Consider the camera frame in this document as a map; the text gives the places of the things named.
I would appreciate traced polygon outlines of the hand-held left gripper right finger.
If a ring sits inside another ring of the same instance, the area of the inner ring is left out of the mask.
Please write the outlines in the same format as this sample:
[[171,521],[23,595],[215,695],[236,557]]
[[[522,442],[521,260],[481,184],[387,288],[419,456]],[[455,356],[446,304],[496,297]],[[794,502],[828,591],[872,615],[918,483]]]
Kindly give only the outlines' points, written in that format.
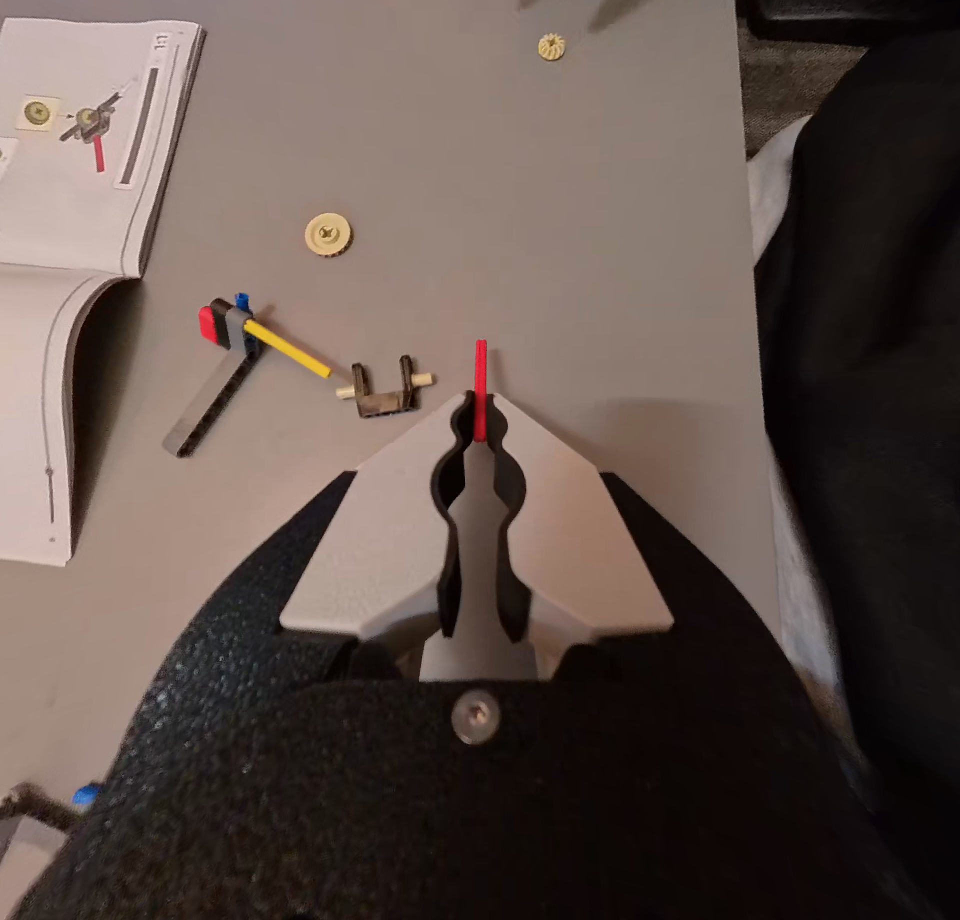
[[487,398],[496,608],[513,642],[574,647],[666,632],[674,618],[592,462],[502,396]]

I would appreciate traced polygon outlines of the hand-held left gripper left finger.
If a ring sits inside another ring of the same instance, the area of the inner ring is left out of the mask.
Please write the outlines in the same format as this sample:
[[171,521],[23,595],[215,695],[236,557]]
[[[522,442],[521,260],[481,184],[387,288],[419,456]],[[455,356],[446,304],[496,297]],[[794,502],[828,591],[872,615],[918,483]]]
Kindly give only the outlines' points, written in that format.
[[453,395],[355,471],[280,615],[297,633],[451,637],[460,612],[450,507],[466,487],[470,394]]

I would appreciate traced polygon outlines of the black lego frame with pins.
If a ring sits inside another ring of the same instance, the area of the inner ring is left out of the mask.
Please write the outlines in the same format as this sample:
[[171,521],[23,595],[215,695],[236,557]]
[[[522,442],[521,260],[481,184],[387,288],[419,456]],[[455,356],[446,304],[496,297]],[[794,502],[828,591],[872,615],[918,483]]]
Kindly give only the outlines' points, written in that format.
[[417,410],[420,393],[433,386],[436,375],[432,372],[418,371],[414,359],[409,354],[400,356],[400,387],[391,391],[373,391],[366,366],[361,362],[351,365],[351,381],[347,386],[337,387],[335,395],[340,401],[351,401],[362,419],[385,417]]

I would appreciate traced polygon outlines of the open instruction booklet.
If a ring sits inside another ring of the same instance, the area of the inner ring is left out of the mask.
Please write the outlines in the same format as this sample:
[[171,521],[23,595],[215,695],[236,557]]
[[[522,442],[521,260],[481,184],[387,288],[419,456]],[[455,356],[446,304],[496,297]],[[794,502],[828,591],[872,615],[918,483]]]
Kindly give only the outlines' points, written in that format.
[[1,557],[74,552],[74,356],[149,259],[205,30],[6,17],[1,33]]

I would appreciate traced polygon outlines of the black lego piece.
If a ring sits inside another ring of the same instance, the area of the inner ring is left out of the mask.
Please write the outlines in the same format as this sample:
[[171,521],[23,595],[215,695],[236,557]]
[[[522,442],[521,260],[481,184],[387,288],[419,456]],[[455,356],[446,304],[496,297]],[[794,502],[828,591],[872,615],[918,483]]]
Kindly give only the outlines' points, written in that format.
[[70,834],[85,815],[73,806],[48,796],[39,787],[23,782],[11,788],[1,799],[1,822],[18,818],[27,818],[60,833]]

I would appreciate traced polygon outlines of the large tan lego gear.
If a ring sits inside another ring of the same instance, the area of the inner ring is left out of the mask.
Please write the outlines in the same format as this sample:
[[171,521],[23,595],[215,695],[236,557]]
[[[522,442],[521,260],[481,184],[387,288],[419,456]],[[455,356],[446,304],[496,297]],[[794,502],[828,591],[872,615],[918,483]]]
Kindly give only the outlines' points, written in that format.
[[311,218],[304,228],[304,242],[314,254],[333,258],[344,254],[354,241],[354,230],[346,217],[336,212],[322,212]]

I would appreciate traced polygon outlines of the white cloth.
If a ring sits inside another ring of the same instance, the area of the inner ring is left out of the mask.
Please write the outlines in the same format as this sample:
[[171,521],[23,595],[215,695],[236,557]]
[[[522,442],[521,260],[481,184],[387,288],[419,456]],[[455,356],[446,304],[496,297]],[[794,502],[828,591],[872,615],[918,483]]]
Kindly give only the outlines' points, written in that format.
[[[786,126],[747,162],[755,266],[786,213],[796,142],[809,119]],[[864,794],[870,768],[849,714],[833,612],[781,466],[772,451],[769,455],[781,647],[831,737],[847,781]]]

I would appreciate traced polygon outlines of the person's black clothed body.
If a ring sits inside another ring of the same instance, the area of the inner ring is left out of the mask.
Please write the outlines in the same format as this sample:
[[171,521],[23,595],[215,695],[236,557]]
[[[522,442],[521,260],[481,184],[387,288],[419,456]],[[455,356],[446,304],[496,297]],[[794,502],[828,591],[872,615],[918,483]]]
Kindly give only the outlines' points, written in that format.
[[958,918],[958,29],[809,117],[754,267],[765,426],[832,611],[874,822]]

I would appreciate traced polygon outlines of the grey lego beam assembly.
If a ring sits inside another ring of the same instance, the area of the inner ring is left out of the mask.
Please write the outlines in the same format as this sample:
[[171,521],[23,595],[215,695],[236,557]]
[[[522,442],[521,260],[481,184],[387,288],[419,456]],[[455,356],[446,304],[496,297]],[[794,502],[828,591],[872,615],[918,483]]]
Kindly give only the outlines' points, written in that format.
[[224,355],[162,441],[162,449],[174,458],[187,458],[195,452],[266,348],[322,379],[333,374],[331,366],[259,321],[249,304],[246,293],[239,292],[233,301],[216,298],[198,311],[201,335],[221,348]]

